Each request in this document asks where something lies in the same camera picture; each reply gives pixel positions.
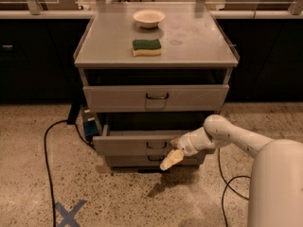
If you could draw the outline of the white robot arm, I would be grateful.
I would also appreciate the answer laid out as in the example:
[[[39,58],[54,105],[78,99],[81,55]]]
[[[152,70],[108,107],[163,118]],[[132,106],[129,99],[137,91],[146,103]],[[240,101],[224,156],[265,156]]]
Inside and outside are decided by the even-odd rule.
[[[184,158],[233,144],[254,158],[247,227],[303,227],[303,144],[272,139],[213,114],[204,125],[170,141],[160,164],[167,170]]]

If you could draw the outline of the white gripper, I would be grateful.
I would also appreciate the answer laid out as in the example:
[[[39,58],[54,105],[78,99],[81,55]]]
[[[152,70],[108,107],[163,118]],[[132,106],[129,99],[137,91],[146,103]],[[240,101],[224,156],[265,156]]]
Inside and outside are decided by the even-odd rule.
[[[204,128],[188,132],[179,138],[174,138],[170,144],[178,149],[173,149],[160,164],[160,169],[168,170],[178,164],[186,157],[198,154],[203,150],[213,150],[229,145],[229,142],[223,139],[215,139],[206,132]]]

